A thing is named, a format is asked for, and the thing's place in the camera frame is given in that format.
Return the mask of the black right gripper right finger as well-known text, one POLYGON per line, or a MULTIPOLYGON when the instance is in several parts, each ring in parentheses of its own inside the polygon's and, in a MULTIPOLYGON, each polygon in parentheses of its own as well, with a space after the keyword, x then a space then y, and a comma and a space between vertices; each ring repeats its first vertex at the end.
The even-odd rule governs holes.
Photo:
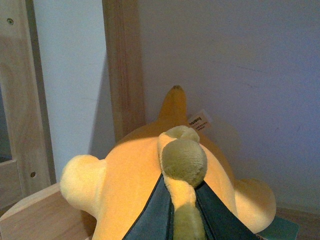
POLYGON ((258 240, 220 200, 206 182, 195 190, 196 207, 200 211, 207 240, 258 240))

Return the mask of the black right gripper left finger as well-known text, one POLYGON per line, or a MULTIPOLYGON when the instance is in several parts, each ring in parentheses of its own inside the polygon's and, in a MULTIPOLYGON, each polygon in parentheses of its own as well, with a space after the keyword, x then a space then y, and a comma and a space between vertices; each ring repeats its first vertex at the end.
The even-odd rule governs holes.
POLYGON ((123 237, 125 240, 171 240, 174 207, 161 175, 142 212, 123 237))

